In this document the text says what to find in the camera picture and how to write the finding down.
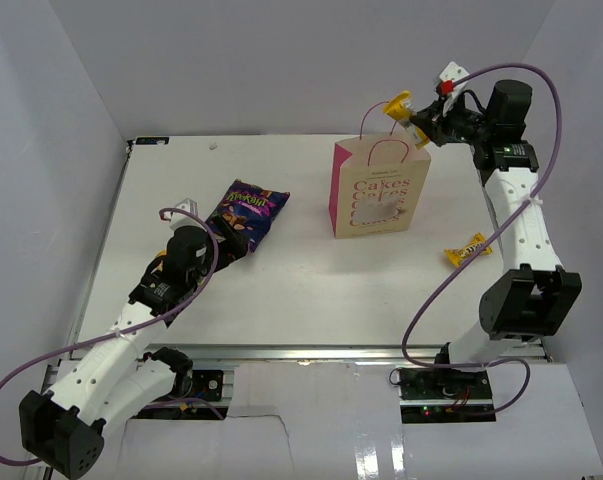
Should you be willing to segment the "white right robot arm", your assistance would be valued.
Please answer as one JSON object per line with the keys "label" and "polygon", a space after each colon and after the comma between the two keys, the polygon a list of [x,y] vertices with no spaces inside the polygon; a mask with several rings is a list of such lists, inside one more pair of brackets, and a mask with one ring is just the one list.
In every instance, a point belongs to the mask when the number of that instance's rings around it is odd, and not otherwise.
{"label": "white right robot arm", "polygon": [[481,112],[458,99],[450,110],[438,99],[411,118],[436,145],[465,143],[481,183],[498,243],[503,273],[479,300],[476,323],[436,357],[434,390],[453,399],[469,385],[466,371],[496,362],[517,342],[553,336],[582,289],[581,277],[565,269],[553,249],[538,196],[545,174],[524,140],[532,89],[500,80]]}

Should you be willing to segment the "yellow snack packet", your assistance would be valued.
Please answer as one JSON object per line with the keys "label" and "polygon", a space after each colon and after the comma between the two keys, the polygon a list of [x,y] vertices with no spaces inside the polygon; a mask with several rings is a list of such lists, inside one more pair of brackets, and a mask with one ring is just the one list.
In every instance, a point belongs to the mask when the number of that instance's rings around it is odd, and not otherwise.
{"label": "yellow snack packet", "polygon": [[412,116],[416,110],[412,105],[412,95],[410,91],[403,91],[394,99],[388,101],[383,107],[385,115],[390,117],[396,125],[400,125],[412,141],[412,143],[421,149],[427,145],[430,140],[425,133],[412,123]]}

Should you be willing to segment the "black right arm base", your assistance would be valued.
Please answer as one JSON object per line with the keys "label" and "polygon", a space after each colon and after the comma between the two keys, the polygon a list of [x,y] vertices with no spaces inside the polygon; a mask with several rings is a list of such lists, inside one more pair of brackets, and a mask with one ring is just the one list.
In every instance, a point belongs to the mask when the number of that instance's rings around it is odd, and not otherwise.
{"label": "black right arm base", "polygon": [[496,421],[486,372],[395,368],[389,382],[397,389],[404,425]]}

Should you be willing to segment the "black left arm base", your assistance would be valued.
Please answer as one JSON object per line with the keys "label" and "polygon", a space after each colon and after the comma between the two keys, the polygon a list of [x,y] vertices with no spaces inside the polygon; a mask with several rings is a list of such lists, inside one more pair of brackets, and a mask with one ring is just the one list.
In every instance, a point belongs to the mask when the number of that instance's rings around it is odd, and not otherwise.
{"label": "black left arm base", "polygon": [[186,383],[189,387],[186,393],[160,398],[149,409],[176,409],[190,416],[210,413],[214,418],[222,418],[210,406],[216,406],[223,399],[224,377],[222,370],[193,370]]}

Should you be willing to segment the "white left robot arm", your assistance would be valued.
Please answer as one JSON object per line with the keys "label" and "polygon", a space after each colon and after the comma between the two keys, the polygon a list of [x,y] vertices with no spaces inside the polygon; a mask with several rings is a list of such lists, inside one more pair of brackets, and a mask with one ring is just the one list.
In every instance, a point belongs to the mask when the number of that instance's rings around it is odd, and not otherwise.
{"label": "white left robot arm", "polygon": [[173,231],[163,254],[146,267],[108,330],[71,372],[19,404],[23,447],[68,479],[96,463],[109,433],[152,401],[180,399],[192,387],[192,362],[162,348],[129,369],[167,330],[216,271],[244,257],[249,240],[219,214],[207,222],[170,209]]}

